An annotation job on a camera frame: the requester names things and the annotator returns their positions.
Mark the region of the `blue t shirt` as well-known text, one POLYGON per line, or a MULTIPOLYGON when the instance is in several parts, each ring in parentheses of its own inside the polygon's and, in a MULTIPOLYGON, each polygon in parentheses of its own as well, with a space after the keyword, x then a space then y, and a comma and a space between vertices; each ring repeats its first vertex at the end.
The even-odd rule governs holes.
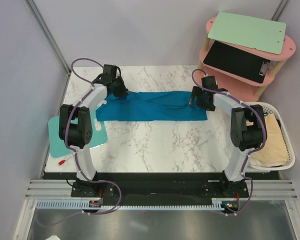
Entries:
POLYGON ((150 121, 206 121, 206 110, 190 105, 191 92, 133 92, 127 96, 109 95, 99 108, 99 121, 150 122, 150 121))

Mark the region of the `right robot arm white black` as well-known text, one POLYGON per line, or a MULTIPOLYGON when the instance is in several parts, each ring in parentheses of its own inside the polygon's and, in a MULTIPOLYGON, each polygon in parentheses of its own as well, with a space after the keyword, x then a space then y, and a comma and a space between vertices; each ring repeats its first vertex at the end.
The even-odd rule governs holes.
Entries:
POLYGON ((227 167, 224 170, 226 180, 219 184, 219 191, 225 197, 237 191, 235 182, 245 179, 246 167, 250 156, 261 150, 267 140, 267 130, 263 107, 248 104, 226 89, 219 88, 214 76, 207 74, 201 83, 195 83, 189 104, 213 112, 216 108, 230 116, 230 139, 234 146, 227 167))

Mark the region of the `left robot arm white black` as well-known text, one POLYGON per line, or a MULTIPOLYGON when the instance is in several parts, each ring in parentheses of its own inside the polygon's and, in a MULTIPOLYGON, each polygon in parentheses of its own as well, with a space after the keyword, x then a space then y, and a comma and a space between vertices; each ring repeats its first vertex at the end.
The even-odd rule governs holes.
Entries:
POLYGON ((76 177, 85 181, 82 191, 89 197, 96 196, 100 185, 94 181, 96 169, 90 152, 93 137, 92 116, 97 106, 109 95, 116 98, 128 95, 121 69, 116 65, 105 64, 102 73, 91 83, 88 91, 74 104, 63 104, 59 110, 58 135, 67 149, 74 153, 76 177))

